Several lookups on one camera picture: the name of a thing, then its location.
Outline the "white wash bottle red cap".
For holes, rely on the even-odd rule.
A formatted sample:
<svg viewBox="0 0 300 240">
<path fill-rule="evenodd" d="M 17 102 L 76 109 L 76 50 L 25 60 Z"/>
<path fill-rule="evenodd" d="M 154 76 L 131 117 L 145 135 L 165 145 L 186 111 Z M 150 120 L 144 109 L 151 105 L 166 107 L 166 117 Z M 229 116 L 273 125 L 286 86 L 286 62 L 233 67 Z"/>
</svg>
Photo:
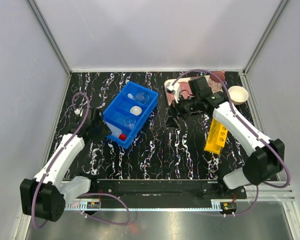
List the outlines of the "white wash bottle red cap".
<svg viewBox="0 0 300 240">
<path fill-rule="evenodd" d="M 122 140 L 125 141 L 127 139 L 127 136 L 122 132 L 122 130 L 118 127 L 116 127 L 115 125 L 106 122 L 106 125 L 109 127 L 109 129 L 111 130 L 111 135 Z"/>
</svg>

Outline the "small glass beaker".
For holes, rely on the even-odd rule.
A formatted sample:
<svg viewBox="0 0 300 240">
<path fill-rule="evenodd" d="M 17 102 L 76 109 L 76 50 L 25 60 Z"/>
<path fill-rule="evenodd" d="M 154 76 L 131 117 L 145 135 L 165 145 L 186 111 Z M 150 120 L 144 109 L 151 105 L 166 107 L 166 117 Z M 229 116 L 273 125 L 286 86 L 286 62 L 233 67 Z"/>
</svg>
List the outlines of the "small glass beaker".
<svg viewBox="0 0 300 240">
<path fill-rule="evenodd" d="M 132 116 L 127 116 L 125 119 L 124 119 L 124 125 L 126 128 L 130 129 L 130 130 L 133 130 L 135 125 L 136 125 L 136 119 Z"/>
</svg>

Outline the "small white dish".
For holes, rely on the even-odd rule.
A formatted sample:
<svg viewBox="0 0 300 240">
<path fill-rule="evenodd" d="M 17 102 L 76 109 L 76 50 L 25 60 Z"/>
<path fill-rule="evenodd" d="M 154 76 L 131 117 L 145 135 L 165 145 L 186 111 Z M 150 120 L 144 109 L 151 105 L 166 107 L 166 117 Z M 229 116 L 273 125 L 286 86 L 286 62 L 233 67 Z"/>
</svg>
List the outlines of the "small white dish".
<svg viewBox="0 0 300 240">
<path fill-rule="evenodd" d="M 135 105 L 135 106 L 131 107 L 129 112 L 135 116 L 140 116 L 142 114 L 143 110 L 140 106 Z"/>
</svg>

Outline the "glass flask with stopper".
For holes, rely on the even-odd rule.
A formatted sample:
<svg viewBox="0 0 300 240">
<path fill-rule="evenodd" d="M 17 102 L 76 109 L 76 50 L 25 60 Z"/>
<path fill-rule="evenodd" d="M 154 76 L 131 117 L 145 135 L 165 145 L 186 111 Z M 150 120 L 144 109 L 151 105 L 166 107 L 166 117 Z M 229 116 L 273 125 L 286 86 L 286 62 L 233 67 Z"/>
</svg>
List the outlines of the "glass flask with stopper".
<svg viewBox="0 0 300 240">
<path fill-rule="evenodd" d="M 146 105 L 150 101 L 150 96 L 147 92 L 137 92 L 135 95 L 128 93 L 127 97 L 129 99 L 135 100 L 141 104 Z"/>
</svg>

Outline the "blue compartment bin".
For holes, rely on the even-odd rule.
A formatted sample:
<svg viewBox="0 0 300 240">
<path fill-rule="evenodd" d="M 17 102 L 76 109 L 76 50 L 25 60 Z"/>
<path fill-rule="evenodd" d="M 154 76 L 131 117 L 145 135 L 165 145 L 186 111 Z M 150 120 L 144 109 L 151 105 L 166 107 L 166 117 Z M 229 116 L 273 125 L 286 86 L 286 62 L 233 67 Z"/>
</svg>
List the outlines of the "blue compartment bin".
<svg viewBox="0 0 300 240">
<path fill-rule="evenodd" d="M 139 92 L 146 92 L 150 96 L 150 100 L 147 104 L 142 104 L 135 100 L 127 97 L 128 93 L 135 95 Z M 103 113 L 103 119 L 119 129 L 127 136 L 125 141 L 122 141 L 112 134 L 108 135 L 107 138 L 124 149 L 129 148 L 137 133 L 141 130 L 146 120 L 150 117 L 151 113 L 158 104 L 159 94 L 151 89 L 141 86 L 137 83 L 129 81 L 122 90 L 117 94 L 113 101 L 108 105 Z M 133 106 L 139 106 L 142 108 L 142 114 L 139 116 L 130 113 L 130 109 Z M 124 120 L 126 117 L 131 116 L 136 120 L 136 124 L 133 129 L 125 127 Z"/>
</svg>

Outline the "yellow test tube rack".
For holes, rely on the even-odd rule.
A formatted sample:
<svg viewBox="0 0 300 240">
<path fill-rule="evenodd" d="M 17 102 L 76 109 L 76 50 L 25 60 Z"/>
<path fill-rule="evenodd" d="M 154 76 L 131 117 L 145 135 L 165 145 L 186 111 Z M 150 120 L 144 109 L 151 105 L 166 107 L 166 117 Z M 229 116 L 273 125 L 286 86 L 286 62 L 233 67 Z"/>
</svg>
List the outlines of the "yellow test tube rack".
<svg viewBox="0 0 300 240">
<path fill-rule="evenodd" d="M 221 150 L 225 147 L 227 134 L 228 129 L 213 118 L 204 150 L 219 155 Z"/>
</svg>

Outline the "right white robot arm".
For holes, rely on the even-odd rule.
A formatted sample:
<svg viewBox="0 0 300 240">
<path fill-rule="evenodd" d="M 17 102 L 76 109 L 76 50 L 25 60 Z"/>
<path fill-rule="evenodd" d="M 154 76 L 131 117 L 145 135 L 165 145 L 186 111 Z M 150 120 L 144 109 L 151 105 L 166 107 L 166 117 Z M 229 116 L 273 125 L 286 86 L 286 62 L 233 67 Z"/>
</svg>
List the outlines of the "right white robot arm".
<svg viewBox="0 0 300 240">
<path fill-rule="evenodd" d="M 242 145 L 248 156 L 245 164 L 233 170 L 221 179 L 217 185 L 218 195 L 229 198 L 235 189 L 244 185 L 258 186 L 272 176 L 286 169 L 284 164 L 285 145 L 280 139 L 272 140 L 254 127 L 234 107 L 227 93 L 213 92 L 205 76 L 187 78 L 191 93 L 185 98 L 183 88 L 178 81 L 168 80 L 164 84 L 165 92 L 173 95 L 167 109 L 167 125 L 180 126 L 178 118 L 185 120 L 190 113 L 210 113 Z"/>
</svg>

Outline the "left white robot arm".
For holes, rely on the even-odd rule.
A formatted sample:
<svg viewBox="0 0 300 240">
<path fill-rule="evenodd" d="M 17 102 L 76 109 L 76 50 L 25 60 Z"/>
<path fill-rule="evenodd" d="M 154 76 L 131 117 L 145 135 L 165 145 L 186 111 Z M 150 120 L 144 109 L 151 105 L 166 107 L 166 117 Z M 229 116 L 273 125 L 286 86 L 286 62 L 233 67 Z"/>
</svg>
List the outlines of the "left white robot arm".
<svg viewBox="0 0 300 240">
<path fill-rule="evenodd" d="M 21 182 L 23 214 L 56 222 L 66 205 L 75 198 L 82 194 L 93 198 L 98 193 L 98 186 L 90 176 L 82 173 L 68 183 L 63 183 L 63 178 L 87 143 L 102 141 L 110 134 L 100 109 L 89 107 L 80 110 L 77 121 L 65 129 L 59 146 L 45 166 L 32 179 L 25 178 Z"/>
</svg>

